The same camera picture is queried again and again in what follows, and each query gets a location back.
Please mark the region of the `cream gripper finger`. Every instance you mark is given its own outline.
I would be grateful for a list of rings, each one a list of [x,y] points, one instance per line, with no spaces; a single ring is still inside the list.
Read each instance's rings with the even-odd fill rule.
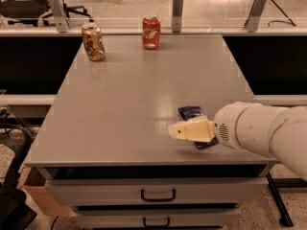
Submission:
[[[213,123],[206,116],[191,118],[168,126],[169,135],[178,140],[211,142],[215,138]]]

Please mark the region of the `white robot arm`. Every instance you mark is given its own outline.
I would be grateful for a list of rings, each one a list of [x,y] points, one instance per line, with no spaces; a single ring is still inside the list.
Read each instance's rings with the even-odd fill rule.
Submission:
[[[287,169],[307,180],[307,107],[231,103],[213,120],[198,116],[168,126],[177,140],[210,142],[234,150],[273,155]]]

